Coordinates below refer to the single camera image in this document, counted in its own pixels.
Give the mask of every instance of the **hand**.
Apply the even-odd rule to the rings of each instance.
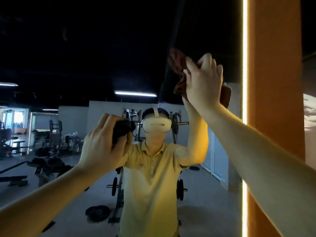
[[[215,59],[212,59],[211,54],[205,54],[196,64],[191,58],[186,58],[187,70],[184,73],[187,75],[186,93],[188,100],[197,111],[202,111],[203,108],[213,108],[220,105],[219,98],[221,86],[223,82],[223,66],[216,65]]]
[[[124,118],[109,114],[101,117],[93,131],[84,139],[78,168],[97,179],[113,170],[132,143],[132,134],[129,132],[112,145],[113,128],[120,120]]]

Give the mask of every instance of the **short hair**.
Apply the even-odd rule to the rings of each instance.
[[[166,111],[165,109],[162,109],[162,108],[157,108],[158,110],[158,113],[159,114],[164,114],[167,116],[167,118],[169,119],[169,113],[168,111]],[[154,114],[154,109],[153,108],[148,108],[147,110],[145,110],[142,114],[142,119],[144,119],[147,115],[149,114]]]

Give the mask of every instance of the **brown towel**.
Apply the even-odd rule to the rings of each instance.
[[[183,70],[187,69],[185,62],[185,55],[176,48],[172,48],[170,50],[170,56],[168,58],[168,63],[172,70],[180,76],[179,83],[175,86],[173,92],[177,95],[183,96],[186,100],[188,97],[186,95],[186,75]],[[221,95],[220,95],[220,103],[228,108],[230,97],[232,95],[232,90],[228,86],[222,86]]]

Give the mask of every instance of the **shirt collar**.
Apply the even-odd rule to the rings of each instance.
[[[148,152],[148,149],[146,147],[146,140],[144,140],[143,142],[140,143],[140,150],[141,151],[145,151],[146,153]],[[158,151],[158,153],[163,153],[165,151],[166,148],[166,144],[163,143],[162,147],[160,148],[160,151]]]

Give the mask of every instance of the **fluorescent ceiling light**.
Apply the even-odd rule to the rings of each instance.
[[[144,92],[131,92],[131,91],[114,91],[116,95],[129,95],[129,96],[151,96],[157,97],[156,94],[153,93],[144,93]]]
[[[5,87],[17,87],[18,84],[16,84],[16,83],[9,83],[9,82],[0,82],[0,86],[5,86]]]

